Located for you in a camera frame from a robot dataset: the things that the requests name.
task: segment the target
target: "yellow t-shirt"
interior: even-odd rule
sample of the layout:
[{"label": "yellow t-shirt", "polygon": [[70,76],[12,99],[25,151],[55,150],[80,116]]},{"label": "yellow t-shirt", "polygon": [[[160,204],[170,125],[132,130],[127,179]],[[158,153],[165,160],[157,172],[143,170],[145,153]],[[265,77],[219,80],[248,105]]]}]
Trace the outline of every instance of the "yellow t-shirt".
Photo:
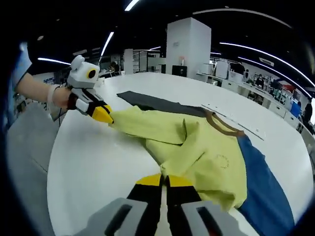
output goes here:
[{"label": "yellow t-shirt", "polygon": [[146,139],[162,173],[189,179],[201,199],[219,203],[224,210],[240,207],[246,199],[246,168],[236,138],[239,132],[216,116],[199,118],[134,106],[111,112],[111,117],[111,127]]}]

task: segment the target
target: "white table surface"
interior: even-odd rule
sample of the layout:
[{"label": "white table surface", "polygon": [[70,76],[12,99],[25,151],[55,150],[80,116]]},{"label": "white table surface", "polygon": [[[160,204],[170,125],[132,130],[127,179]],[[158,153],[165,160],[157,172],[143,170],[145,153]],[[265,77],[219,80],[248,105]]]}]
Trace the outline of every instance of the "white table surface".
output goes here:
[{"label": "white table surface", "polygon": [[[217,86],[183,77],[138,73],[105,80],[95,88],[114,111],[130,107],[116,96],[128,90],[184,105],[209,104],[231,117],[264,130],[264,141],[249,133],[252,144],[283,188],[294,220],[313,194],[310,158],[301,135],[266,108]],[[232,121],[225,120],[241,129]],[[159,166],[137,138],[119,133],[78,111],[69,111],[56,137],[47,180],[48,209],[57,236],[73,235],[89,217],[118,197],[126,197],[140,178],[159,173]],[[230,212],[247,235],[257,235],[235,209]]]}]

